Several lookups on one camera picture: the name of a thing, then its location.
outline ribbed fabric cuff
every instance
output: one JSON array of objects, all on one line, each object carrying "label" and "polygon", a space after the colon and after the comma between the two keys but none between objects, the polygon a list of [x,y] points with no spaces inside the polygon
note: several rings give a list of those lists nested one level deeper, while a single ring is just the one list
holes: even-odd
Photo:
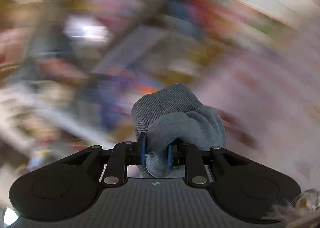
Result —
[{"label": "ribbed fabric cuff", "polygon": [[139,99],[131,114],[138,133],[147,132],[149,126],[158,118],[175,112],[189,112],[202,106],[202,103],[182,83],[176,83],[153,94]]}]

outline small logo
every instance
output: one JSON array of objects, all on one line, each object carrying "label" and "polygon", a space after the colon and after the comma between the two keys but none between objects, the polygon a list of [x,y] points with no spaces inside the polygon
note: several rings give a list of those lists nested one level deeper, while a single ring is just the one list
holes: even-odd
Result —
[{"label": "small logo", "polygon": [[155,181],[155,182],[152,182],[151,184],[154,185],[154,186],[158,186],[158,185],[160,185],[160,182]]}]

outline black circular pad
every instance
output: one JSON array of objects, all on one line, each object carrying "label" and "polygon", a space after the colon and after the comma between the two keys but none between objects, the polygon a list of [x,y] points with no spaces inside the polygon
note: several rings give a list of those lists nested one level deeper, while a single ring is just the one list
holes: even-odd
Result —
[{"label": "black circular pad", "polygon": [[82,166],[52,164],[16,180],[9,197],[25,218],[59,221],[88,209],[97,194],[97,182]]},{"label": "black circular pad", "polygon": [[255,162],[229,166],[211,186],[214,200],[224,211],[250,223],[274,222],[262,219],[272,205],[286,204],[301,193],[292,178]]},{"label": "black circular pad", "polygon": [[46,177],[36,181],[32,186],[32,192],[43,199],[55,199],[68,192],[68,182],[58,177]]}]

